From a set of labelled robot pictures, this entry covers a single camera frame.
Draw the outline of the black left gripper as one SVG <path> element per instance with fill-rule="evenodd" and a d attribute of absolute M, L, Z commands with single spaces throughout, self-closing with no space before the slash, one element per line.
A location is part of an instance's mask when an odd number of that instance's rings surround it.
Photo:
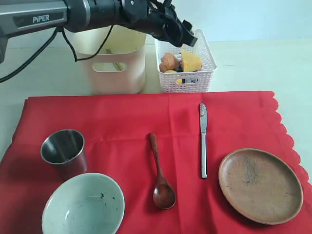
<path fill-rule="evenodd" d="M 192 31 L 193 25 L 178 19 L 169 0 L 163 3 L 157 0 L 121 0 L 119 4 L 120 26 L 179 47 L 195 46 L 198 38 Z"/>

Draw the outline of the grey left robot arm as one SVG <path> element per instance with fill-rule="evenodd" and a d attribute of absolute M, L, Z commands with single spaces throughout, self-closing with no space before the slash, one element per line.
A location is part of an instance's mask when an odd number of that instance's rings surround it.
<path fill-rule="evenodd" d="M 180 21 L 165 0 L 2 0 L 0 2 L 0 60 L 9 38 L 62 26 L 77 33 L 120 25 L 149 34 L 175 47 L 194 46 L 192 25 Z"/>

